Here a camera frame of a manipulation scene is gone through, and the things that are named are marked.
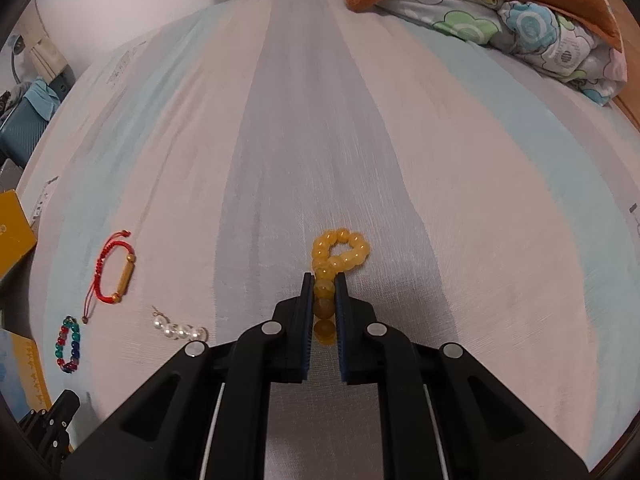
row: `clear glass bead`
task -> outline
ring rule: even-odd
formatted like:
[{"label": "clear glass bead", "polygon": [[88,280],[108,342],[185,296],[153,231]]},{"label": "clear glass bead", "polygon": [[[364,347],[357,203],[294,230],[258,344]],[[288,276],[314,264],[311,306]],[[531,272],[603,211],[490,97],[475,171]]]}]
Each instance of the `clear glass bead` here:
[{"label": "clear glass bead", "polygon": [[175,328],[175,333],[178,339],[187,339],[192,329],[191,325],[180,324]]},{"label": "clear glass bead", "polygon": [[204,327],[195,326],[190,331],[189,339],[191,341],[206,341],[207,340],[207,330]]},{"label": "clear glass bead", "polygon": [[169,339],[176,339],[177,338],[175,323],[167,323],[166,325],[163,325],[162,326],[162,332]]},{"label": "clear glass bead", "polygon": [[162,327],[167,323],[169,323],[169,320],[164,316],[162,316],[161,314],[158,314],[154,318],[154,327],[156,327],[158,330],[162,329]]}]

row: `colorful bead bracelet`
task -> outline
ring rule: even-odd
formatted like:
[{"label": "colorful bead bracelet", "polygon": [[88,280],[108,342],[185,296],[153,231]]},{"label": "colorful bead bracelet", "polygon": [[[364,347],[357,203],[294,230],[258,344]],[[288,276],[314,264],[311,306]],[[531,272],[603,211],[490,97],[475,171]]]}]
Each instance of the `colorful bead bracelet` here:
[{"label": "colorful bead bracelet", "polygon": [[[351,249],[338,256],[330,256],[335,244],[349,244]],[[314,283],[314,315],[319,319],[314,325],[316,339],[325,345],[335,342],[334,278],[338,272],[345,272],[361,265],[369,256],[371,246],[361,233],[350,233],[345,227],[327,230],[314,240],[311,251],[311,268],[316,276]]]},{"label": "colorful bead bracelet", "polygon": [[[66,337],[71,331],[71,360],[65,363],[62,358],[62,351],[65,348]],[[56,362],[60,369],[67,374],[78,370],[78,363],[80,361],[80,326],[75,317],[66,316],[60,327],[60,333],[58,334],[58,341],[56,342]]]}]

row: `blue and yellow box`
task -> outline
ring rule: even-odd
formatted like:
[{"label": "blue and yellow box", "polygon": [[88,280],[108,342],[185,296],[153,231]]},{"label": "blue and yellow box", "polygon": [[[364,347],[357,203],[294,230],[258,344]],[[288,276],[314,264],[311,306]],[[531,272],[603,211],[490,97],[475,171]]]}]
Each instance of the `blue and yellow box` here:
[{"label": "blue and yellow box", "polygon": [[36,343],[3,329],[0,329],[0,393],[15,420],[30,410],[51,407]]}]

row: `yellow bead bracelet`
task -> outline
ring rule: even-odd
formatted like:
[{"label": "yellow bead bracelet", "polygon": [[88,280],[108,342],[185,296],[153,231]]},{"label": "yellow bead bracelet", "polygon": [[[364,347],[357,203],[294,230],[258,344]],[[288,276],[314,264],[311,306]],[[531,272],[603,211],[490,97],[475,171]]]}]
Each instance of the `yellow bead bracelet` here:
[{"label": "yellow bead bracelet", "polygon": [[[349,244],[351,249],[338,256],[331,256],[331,248],[335,244]],[[345,227],[329,229],[314,240],[311,268],[316,276],[314,315],[319,320],[314,325],[314,333],[318,342],[325,345],[335,342],[335,275],[363,264],[370,252],[371,246],[364,235],[350,233]]]}]

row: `bed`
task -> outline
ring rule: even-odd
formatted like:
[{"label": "bed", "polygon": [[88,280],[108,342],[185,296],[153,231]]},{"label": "bed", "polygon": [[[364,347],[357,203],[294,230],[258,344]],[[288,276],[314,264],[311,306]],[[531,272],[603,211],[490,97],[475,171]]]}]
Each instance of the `bed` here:
[{"label": "bed", "polygon": [[[81,399],[72,444],[180,348],[153,308],[232,341],[342,225],[372,244],[352,295],[462,343],[590,469],[640,410],[640,134],[500,52],[344,0],[217,4],[82,75],[20,181],[27,213],[45,190],[23,301],[50,396]],[[121,229],[129,291],[63,374],[60,323]],[[376,390],[347,394],[313,345],[303,393],[273,387],[266,478],[379,478]]]}]

